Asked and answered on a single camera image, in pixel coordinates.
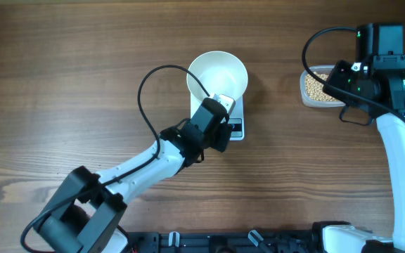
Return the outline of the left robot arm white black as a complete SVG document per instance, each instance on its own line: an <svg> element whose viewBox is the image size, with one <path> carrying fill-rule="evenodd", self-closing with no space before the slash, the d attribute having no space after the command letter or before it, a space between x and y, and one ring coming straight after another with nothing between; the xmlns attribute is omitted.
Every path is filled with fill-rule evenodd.
<svg viewBox="0 0 405 253"><path fill-rule="evenodd" d="M231 135L229 116L234 99L224 95L205 98L190 119L155 135L149 149L112 168L96 173L80 166L72 170L36 218L30 229L53 252L125 252L128 238L119 227L128 204L163 179L204 159L204 151L224 152Z"/></svg>

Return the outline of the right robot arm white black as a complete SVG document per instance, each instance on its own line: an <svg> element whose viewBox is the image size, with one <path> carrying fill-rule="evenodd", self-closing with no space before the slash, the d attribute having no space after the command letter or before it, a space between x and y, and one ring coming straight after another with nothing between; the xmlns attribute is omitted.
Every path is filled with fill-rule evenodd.
<svg viewBox="0 0 405 253"><path fill-rule="evenodd" d="M315 223L320 252L405 252L405 53L401 23L370 23L353 30L356 60L340 60L323 91L375 122L385 146L394 201L390 239L345 222Z"/></svg>

